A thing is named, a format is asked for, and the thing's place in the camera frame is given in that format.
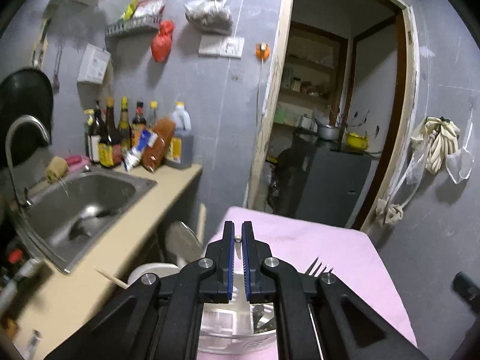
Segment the grey white plastic bag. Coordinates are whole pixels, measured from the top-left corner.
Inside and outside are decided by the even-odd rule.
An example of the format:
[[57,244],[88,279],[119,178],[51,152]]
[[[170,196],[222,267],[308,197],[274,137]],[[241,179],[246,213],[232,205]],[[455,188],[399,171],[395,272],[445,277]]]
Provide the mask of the grey white plastic bag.
[[185,18],[203,33],[229,36],[233,18],[227,0],[193,0],[185,4]]

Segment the black ladle in sink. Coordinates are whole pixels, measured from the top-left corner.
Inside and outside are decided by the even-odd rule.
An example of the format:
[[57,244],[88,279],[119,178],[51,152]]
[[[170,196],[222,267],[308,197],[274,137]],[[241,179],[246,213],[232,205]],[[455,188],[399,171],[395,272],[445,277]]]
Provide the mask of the black ladle in sink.
[[117,216],[120,213],[120,209],[106,208],[96,213],[81,216],[71,225],[67,238],[72,241],[79,236],[91,236],[90,232],[87,230],[90,222],[96,221],[97,219]]

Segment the hanging striped cloth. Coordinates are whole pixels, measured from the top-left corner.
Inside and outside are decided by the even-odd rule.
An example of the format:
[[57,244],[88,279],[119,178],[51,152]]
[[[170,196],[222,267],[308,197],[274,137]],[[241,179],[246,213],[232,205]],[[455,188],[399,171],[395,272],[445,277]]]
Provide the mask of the hanging striped cloth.
[[429,145],[425,169],[436,175],[448,155],[453,155],[459,149],[458,138],[460,129],[450,119],[443,117],[426,117],[413,131],[411,145],[419,149],[425,142]]

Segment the blue white salt bag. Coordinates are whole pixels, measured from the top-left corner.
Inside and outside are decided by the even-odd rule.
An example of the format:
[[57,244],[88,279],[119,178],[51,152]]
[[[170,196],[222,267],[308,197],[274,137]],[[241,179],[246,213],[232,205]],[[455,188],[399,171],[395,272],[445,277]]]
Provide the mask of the blue white salt bag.
[[158,135],[151,130],[143,129],[136,145],[124,152],[122,163],[126,172],[140,164],[147,148],[151,148],[157,141]]

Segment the black wok pan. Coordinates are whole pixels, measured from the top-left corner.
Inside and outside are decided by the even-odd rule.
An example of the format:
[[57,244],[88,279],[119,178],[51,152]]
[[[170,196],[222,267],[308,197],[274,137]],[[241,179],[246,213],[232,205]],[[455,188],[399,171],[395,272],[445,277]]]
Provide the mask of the black wok pan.
[[[5,155],[5,140],[8,128],[20,116],[31,115],[37,117],[48,132],[52,130],[52,116],[54,108],[54,94],[50,80],[41,70],[26,67],[7,76],[1,82],[1,169],[7,168]],[[38,149],[48,145],[43,141],[38,130],[30,125],[21,127],[15,139],[32,133],[37,139]],[[35,151],[30,150],[26,158],[21,154],[12,153],[14,165],[18,166],[27,161]]]

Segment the red plastic bag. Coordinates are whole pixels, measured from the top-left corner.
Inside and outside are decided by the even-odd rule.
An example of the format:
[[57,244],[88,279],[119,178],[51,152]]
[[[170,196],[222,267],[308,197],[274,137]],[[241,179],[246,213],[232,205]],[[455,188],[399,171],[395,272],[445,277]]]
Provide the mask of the red plastic bag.
[[159,32],[151,41],[151,54],[156,63],[167,59],[173,45],[173,31],[175,25],[172,20],[160,22]]

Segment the silver metal fork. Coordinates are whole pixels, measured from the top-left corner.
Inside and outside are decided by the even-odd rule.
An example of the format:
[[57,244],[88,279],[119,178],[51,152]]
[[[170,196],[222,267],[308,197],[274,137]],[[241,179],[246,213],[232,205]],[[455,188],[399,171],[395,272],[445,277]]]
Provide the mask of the silver metal fork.
[[334,268],[327,262],[320,261],[319,257],[316,257],[310,266],[304,272],[305,275],[318,277],[323,273],[332,273]]

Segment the dark wine bottle white label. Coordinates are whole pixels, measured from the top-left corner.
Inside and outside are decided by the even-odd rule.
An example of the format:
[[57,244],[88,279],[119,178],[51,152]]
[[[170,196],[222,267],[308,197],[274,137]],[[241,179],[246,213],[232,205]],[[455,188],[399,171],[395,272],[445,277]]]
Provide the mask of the dark wine bottle white label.
[[95,102],[95,108],[87,110],[87,153],[92,164],[100,163],[99,143],[103,135],[105,124],[100,102]]

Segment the yellow pot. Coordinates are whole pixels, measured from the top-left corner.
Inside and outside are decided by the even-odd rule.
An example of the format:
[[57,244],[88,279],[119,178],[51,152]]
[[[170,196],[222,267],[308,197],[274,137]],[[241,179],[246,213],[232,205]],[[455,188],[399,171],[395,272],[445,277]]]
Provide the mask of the yellow pot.
[[345,136],[345,143],[355,150],[368,149],[368,137],[361,136],[356,133],[347,133]]

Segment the metal cooking pot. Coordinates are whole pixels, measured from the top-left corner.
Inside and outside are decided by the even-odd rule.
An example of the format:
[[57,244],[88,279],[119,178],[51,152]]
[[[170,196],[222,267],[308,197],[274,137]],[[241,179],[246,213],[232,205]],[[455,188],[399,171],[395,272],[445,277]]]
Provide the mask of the metal cooking pot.
[[320,139],[326,141],[337,141],[339,137],[339,128],[327,124],[317,125],[317,135]]

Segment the dark grey cabinet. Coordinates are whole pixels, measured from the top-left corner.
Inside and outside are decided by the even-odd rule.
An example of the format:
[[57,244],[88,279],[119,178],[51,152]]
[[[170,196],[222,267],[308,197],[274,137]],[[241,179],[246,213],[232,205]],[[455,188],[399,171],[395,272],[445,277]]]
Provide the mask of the dark grey cabinet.
[[268,204],[276,215],[345,228],[375,170],[373,156],[297,130],[277,157]]

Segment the white plastic utensil basket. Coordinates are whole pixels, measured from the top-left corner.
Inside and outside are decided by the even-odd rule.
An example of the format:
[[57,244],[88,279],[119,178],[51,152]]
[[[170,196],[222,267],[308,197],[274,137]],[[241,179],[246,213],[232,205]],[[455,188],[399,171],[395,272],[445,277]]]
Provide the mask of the white plastic utensil basket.
[[255,305],[246,299],[243,274],[235,273],[229,303],[206,303],[203,307],[199,352],[241,355],[265,350],[275,344],[274,329],[256,332],[254,311]]

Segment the grey wall shelf rack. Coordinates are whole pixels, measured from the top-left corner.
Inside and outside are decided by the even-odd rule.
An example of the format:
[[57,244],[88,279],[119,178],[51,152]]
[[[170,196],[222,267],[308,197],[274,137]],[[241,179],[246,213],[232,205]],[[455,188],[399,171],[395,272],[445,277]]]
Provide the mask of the grey wall shelf rack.
[[133,17],[109,24],[105,30],[107,38],[125,38],[139,33],[157,32],[160,28],[162,15]]

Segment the knotted white rag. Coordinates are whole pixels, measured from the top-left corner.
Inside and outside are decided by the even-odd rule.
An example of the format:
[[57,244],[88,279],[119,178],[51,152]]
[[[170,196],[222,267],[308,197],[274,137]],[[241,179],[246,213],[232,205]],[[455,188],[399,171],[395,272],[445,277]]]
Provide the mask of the knotted white rag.
[[382,228],[393,228],[403,219],[404,209],[402,205],[391,204],[388,200],[378,199],[375,215],[376,222]]

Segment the stainless steel sink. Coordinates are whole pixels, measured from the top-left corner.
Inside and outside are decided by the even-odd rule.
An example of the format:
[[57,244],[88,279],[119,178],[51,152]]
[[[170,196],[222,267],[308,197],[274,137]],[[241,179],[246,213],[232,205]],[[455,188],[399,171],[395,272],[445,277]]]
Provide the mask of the stainless steel sink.
[[[156,185],[147,178],[85,166],[41,189],[30,198],[32,205],[13,212],[13,221],[34,256],[68,275],[100,236]],[[91,236],[68,239],[77,219],[107,208],[121,213],[90,222],[87,230]]]

